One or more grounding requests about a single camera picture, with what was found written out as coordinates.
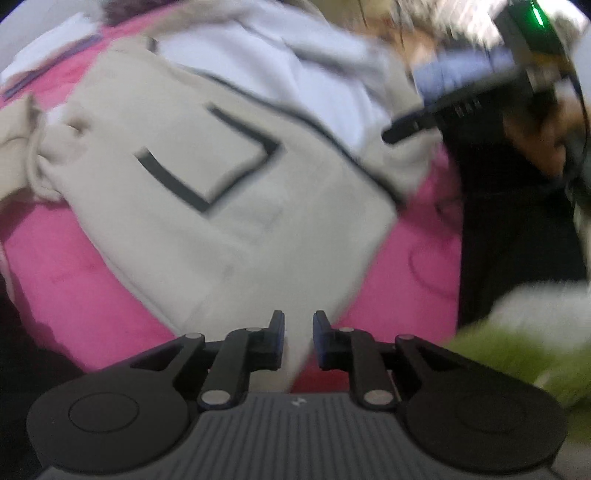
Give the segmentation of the person right hand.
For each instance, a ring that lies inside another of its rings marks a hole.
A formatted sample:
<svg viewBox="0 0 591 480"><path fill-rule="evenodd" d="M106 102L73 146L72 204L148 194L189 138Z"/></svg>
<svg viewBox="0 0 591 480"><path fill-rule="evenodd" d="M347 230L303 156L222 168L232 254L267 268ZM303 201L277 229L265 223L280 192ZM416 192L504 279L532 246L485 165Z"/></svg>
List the person right hand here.
<svg viewBox="0 0 591 480"><path fill-rule="evenodd" d="M512 144L541 172L560 177L566 162L567 136L585 129L583 112L589 111L590 107L581 106L576 97L563 96L540 126L515 107L503 112L503 128Z"/></svg>

